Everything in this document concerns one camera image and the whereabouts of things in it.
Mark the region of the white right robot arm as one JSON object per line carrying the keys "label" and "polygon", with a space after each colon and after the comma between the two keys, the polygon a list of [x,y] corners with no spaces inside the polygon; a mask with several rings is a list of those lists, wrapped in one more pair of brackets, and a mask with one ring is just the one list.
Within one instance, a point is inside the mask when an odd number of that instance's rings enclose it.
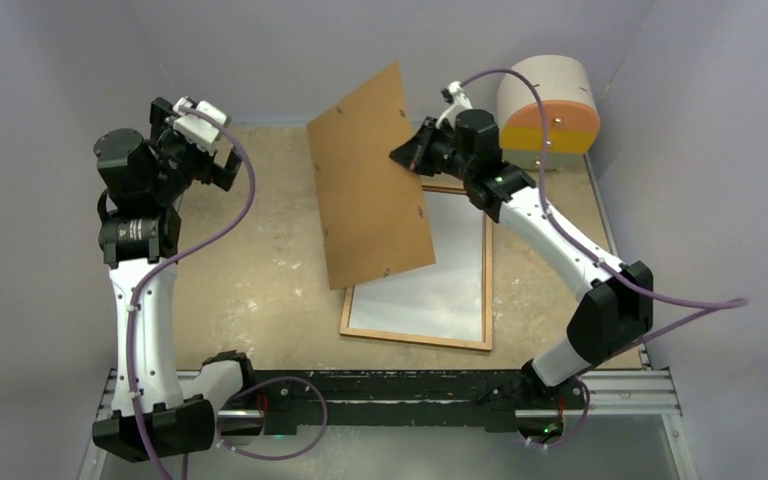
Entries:
{"label": "white right robot arm", "polygon": [[418,175],[458,179],[472,205],[523,239],[572,292],[578,306],[565,336],[522,368],[524,399],[544,407],[568,379],[651,331],[653,301],[642,292],[652,288],[654,277],[643,262],[627,263],[601,249],[543,202],[537,182],[504,160],[497,135],[485,110],[463,111],[453,123],[428,117],[389,157]]}

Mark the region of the brown frame backing board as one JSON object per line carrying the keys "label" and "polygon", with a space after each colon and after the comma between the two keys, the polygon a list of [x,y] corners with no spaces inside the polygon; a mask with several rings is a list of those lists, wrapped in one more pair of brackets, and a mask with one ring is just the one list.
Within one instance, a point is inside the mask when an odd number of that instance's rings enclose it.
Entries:
{"label": "brown frame backing board", "polygon": [[307,126],[330,288],[435,263],[417,174],[390,159],[411,127],[393,61]]}

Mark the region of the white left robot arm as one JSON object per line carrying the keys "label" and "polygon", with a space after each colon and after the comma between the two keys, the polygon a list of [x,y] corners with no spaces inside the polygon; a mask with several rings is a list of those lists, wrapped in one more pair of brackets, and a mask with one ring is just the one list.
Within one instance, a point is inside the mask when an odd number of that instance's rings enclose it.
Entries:
{"label": "white left robot arm", "polygon": [[194,382],[178,377],[173,295],[182,220],[179,203],[194,183],[229,190],[251,163],[239,143],[216,162],[229,116],[207,101],[156,98],[150,131],[119,128],[94,144],[104,182],[97,203],[98,243],[116,305],[117,367],[108,417],[93,423],[94,444],[137,463],[208,449],[227,402],[257,399],[251,363],[236,351],[205,360]]}

